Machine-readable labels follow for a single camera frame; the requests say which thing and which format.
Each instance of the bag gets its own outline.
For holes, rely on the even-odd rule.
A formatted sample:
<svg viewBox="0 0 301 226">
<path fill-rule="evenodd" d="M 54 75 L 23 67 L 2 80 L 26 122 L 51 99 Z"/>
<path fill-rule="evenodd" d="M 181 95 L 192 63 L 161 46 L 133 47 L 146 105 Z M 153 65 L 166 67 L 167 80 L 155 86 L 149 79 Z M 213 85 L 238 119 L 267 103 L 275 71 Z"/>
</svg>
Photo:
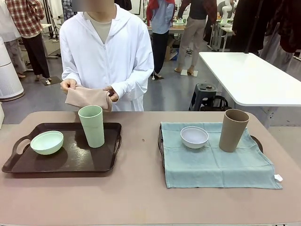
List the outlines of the bag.
<svg viewBox="0 0 301 226">
<path fill-rule="evenodd" d="M 220 101 L 219 106 L 214 106 L 216 100 Z M 227 111 L 228 109 L 232 109 L 231 107 L 228 106 L 228 101 L 226 100 L 226 98 L 222 96 L 215 96 L 212 99 L 204 101 L 203 104 L 204 106 L 200 108 L 201 112 L 224 112 Z"/>
</svg>

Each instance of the hand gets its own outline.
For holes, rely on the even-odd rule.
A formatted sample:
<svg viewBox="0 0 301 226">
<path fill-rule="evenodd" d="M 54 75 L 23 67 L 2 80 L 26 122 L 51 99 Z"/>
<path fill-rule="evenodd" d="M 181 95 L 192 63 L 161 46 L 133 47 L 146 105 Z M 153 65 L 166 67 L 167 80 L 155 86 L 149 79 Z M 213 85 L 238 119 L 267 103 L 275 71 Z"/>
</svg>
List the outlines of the hand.
<svg viewBox="0 0 301 226">
<path fill-rule="evenodd" d="M 119 99 L 118 94 L 115 92 L 115 90 L 112 88 L 112 86 L 107 86 L 106 88 L 103 89 L 104 91 L 109 91 L 112 102 L 116 102 Z"/>
<path fill-rule="evenodd" d="M 75 89 L 77 82 L 74 79 L 66 79 L 61 82 L 61 90 L 68 93 L 68 88 Z"/>
</svg>

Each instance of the light green cup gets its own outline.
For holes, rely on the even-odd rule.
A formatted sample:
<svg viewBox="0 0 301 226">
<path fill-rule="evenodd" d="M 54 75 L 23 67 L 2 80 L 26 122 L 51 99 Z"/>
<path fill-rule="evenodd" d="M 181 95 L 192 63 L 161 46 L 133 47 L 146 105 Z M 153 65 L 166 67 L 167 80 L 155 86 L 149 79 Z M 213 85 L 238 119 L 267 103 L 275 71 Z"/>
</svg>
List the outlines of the light green cup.
<svg viewBox="0 0 301 226">
<path fill-rule="evenodd" d="M 84 128 L 88 144 L 92 148 L 104 144 L 103 109 L 99 106 L 86 106 L 79 110 L 79 119 Z"/>
</svg>

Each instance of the mint green bowl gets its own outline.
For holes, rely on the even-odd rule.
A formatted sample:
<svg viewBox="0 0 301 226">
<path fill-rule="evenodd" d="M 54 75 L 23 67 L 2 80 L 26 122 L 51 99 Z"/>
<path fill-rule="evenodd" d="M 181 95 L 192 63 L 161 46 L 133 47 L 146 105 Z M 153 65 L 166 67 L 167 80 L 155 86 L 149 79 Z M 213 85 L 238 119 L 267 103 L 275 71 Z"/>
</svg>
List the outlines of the mint green bowl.
<svg viewBox="0 0 301 226">
<path fill-rule="evenodd" d="M 37 135 L 30 147 L 38 154 L 48 155 L 60 150 L 64 142 L 64 136 L 59 131 L 48 131 Z"/>
</svg>

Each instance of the light blue cloth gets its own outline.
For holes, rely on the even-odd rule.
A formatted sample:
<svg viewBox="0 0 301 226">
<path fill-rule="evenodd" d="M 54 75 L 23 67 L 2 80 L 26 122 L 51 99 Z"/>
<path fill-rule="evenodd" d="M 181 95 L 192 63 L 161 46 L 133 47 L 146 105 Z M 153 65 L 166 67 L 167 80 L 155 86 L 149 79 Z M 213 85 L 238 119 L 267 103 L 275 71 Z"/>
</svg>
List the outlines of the light blue cloth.
<svg viewBox="0 0 301 226">
<path fill-rule="evenodd" d="M 161 124 L 168 188 L 282 188 L 274 179 L 273 163 L 261 153 L 247 129 L 237 149 L 227 153 L 219 148 L 222 123 Z M 197 126 L 207 131 L 209 140 L 204 147 L 190 149 L 182 143 L 181 130 L 187 126 Z"/>
<path fill-rule="evenodd" d="M 152 11 L 151 29 L 154 33 L 165 34 L 172 25 L 174 4 L 168 4 L 165 0 L 158 0 L 158 4 L 159 8 Z"/>
</svg>

